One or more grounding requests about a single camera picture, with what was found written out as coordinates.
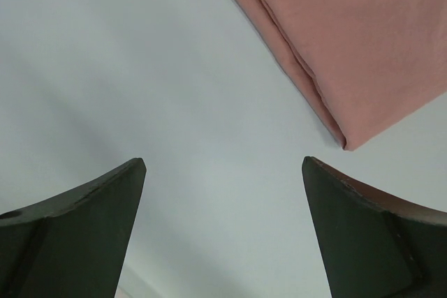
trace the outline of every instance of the folded cloth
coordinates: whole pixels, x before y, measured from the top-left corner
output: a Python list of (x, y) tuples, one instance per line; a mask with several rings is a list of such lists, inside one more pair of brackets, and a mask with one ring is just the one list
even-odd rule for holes
[(237, 0), (343, 148), (447, 91), (447, 0)]

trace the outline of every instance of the folded garment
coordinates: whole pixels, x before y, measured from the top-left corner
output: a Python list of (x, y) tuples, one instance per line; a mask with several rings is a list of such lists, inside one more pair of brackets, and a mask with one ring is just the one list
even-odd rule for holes
[(237, 0), (343, 148), (447, 91), (447, 0)]

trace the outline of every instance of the fabric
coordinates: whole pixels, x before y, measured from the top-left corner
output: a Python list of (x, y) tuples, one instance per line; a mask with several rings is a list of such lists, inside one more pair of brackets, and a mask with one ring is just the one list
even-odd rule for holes
[(237, 0), (343, 148), (447, 91), (447, 0)]

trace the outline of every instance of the pink cloth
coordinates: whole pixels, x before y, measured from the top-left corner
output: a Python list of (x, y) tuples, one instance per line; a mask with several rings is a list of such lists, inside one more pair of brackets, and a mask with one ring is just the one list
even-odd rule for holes
[(447, 91), (447, 0), (237, 0), (354, 150)]

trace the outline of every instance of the white table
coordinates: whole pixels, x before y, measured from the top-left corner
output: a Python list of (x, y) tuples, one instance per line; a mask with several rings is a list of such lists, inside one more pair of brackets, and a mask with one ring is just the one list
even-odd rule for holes
[(134, 297), (328, 298), (302, 159), (447, 210), (446, 108), (345, 152), (233, 0), (0, 0), (0, 211), (143, 157)]

